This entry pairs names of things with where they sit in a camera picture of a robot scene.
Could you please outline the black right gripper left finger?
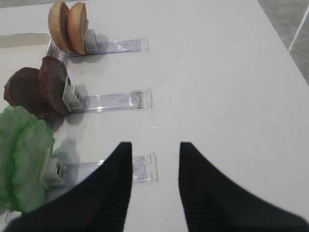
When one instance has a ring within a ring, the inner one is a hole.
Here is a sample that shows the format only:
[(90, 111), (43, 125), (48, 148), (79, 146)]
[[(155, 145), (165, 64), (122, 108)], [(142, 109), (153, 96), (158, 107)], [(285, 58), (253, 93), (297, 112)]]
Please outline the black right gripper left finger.
[(7, 232), (122, 232), (132, 189), (132, 144), (121, 142), (76, 187), (13, 220)]

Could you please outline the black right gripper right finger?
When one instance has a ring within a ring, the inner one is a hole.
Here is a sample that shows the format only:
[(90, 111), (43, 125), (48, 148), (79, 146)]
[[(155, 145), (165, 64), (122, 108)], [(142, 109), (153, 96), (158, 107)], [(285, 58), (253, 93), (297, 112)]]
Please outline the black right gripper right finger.
[(180, 144), (179, 192), (190, 232), (307, 232), (302, 217), (251, 194), (189, 142)]

